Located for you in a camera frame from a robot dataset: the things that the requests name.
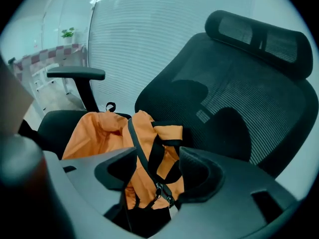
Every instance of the black zipper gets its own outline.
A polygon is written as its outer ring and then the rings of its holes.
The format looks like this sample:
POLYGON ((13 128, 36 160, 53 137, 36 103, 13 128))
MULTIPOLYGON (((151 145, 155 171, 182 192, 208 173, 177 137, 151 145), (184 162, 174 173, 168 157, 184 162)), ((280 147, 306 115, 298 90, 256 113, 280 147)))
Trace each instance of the black zipper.
POLYGON ((152 181, 154 182, 154 185, 156 187, 156 194, 155 194, 155 198, 153 201, 150 202, 151 206, 154 204, 154 202, 160 198, 160 197, 164 197, 164 199, 166 201, 168 201, 169 203, 169 207, 174 205, 174 198, 171 195, 171 190, 169 189, 169 187, 166 184, 162 184, 157 182, 157 180, 153 177, 153 175, 151 175, 149 169, 148 169, 148 160, 146 159, 144 152, 142 150, 142 147, 139 143, 139 139, 136 135, 134 126, 133 126, 133 122, 132 122, 132 118, 129 119, 128 121, 128 128, 129 128, 129 132, 132 138, 132 142, 134 144, 134 147, 137 150, 137 154, 138 157, 141 161, 141 164, 143 166, 143 168, 145 169, 145 171, 148 173, 149 177, 152 179, 152 181))

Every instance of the orange fabric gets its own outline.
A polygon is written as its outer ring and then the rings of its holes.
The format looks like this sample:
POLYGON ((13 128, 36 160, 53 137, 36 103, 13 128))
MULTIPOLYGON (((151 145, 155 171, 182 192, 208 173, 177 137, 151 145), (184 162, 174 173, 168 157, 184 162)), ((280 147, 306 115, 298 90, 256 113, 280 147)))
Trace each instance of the orange fabric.
MULTIPOLYGON (((139 111, 132 117, 135 132, 147 160, 158 133, 152 126, 151 122, 153 121, 152 117, 143 111, 139 111)), ((181 139, 181 132, 181 126, 163 126, 159 136, 164 135, 166 139, 181 139)), ((133 146, 126 118, 109 111, 87 113, 75 127, 62 159, 87 157, 133 146)), ((174 147, 165 146, 164 149, 164 158, 157 171, 157 174, 163 179, 166 178, 173 164, 179 159, 174 147)), ((174 199, 177 199, 179 194, 184 192, 182 177, 177 182, 167 186, 172 191, 174 199)), ((156 194, 156 187, 138 158, 136 171, 125 189, 128 209, 135 206, 135 193, 140 199, 140 208, 145 208, 156 194)), ((152 208, 161 209, 168 206, 169 204, 164 198, 159 198, 152 208)))

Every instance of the green plant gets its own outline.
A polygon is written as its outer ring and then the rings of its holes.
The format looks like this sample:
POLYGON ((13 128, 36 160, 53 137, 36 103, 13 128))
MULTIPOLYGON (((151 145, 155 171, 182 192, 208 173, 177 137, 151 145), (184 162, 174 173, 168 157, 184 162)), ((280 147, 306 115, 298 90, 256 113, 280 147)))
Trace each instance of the green plant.
POLYGON ((69 28, 69 31, 67 29, 62 30, 63 35, 61 37, 65 38, 65 37, 72 37, 74 35, 74 28, 71 27, 69 28))

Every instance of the chair seat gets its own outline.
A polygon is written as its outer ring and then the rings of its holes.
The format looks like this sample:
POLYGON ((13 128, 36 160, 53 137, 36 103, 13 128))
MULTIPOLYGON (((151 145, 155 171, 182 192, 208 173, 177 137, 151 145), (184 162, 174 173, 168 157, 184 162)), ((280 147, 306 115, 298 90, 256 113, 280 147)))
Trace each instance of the chair seat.
MULTIPOLYGON (((66 145, 74 128, 87 111, 52 111, 48 112, 38 129, 39 145, 43 150, 54 152, 62 158, 66 145)), ((128 114, 118 114, 131 118, 128 114)))

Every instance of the plant pot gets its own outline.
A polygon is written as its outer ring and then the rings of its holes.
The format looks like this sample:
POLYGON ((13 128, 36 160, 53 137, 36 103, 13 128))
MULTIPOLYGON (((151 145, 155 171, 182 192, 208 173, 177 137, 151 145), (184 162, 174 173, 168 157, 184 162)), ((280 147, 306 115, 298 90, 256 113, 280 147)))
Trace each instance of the plant pot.
POLYGON ((64 44, 72 44, 73 36, 72 37, 64 37, 64 44))

